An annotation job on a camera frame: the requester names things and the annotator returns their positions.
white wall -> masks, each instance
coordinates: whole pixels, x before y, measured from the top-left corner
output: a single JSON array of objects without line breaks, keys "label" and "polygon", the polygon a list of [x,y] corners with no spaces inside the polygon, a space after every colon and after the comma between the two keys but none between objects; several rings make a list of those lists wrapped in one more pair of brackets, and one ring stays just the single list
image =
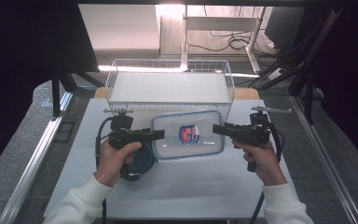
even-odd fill
[{"label": "white wall", "polygon": [[95,50],[159,49],[156,6],[79,5]]}]

plastic container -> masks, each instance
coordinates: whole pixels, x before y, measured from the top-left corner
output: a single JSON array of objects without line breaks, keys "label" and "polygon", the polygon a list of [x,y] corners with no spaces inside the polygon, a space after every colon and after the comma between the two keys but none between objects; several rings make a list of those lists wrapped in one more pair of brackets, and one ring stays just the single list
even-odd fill
[{"label": "plastic container", "polygon": [[159,160],[172,160],[217,154],[224,150],[224,136],[212,132],[213,125],[222,125],[217,110],[170,113],[152,119],[152,130],[164,130],[165,138],[154,141]]}]

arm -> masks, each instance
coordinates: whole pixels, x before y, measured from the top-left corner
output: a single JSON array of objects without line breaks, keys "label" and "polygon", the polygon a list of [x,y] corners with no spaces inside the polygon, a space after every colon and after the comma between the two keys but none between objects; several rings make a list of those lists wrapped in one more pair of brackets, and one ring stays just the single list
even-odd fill
[{"label": "arm", "polygon": [[103,211],[104,198],[120,179],[121,166],[132,162],[131,153],[139,147],[140,143],[130,143],[115,150],[103,142],[97,172],[82,187],[70,189],[43,223],[92,223]]},{"label": "arm", "polygon": [[301,203],[292,184],[287,183],[271,142],[263,148],[246,145],[233,140],[236,147],[245,152],[246,161],[255,161],[255,172],[263,181],[266,206],[264,213],[269,224],[313,223],[306,213],[306,205]]}]

person's left hand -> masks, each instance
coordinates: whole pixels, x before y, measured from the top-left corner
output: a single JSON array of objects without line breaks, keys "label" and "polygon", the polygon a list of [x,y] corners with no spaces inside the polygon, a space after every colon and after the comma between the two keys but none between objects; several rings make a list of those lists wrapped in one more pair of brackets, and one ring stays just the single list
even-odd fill
[{"label": "person's left hand", "polygon": [[139,142],[129,143],[121,150],[112,148],[108,140],[101,144],[100,164],[97,172],[94,173],[95,179],[103,185],[113,187],[120,179],[120,169],[123,163],[132,163],[132,152],[140,148]]}]

sleeve cuff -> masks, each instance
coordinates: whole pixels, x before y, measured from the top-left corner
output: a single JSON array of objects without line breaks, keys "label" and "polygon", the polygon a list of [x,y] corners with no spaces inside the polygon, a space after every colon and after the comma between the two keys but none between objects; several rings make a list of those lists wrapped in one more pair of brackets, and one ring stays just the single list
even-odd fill
[{"label": "sleeve cuff", "polygon": [[101,204],[113,188],[107,187],[98,182],[92,175],[85,185],[76,189],[76,194],[84,201],[91,204]]},{"label": "sleeve cuff", "polygon": [[291,183],[277,186],[263,186],[263,192],[266,199],[266,207],[290,208],[298,206],[300,203],[294,186]]}]

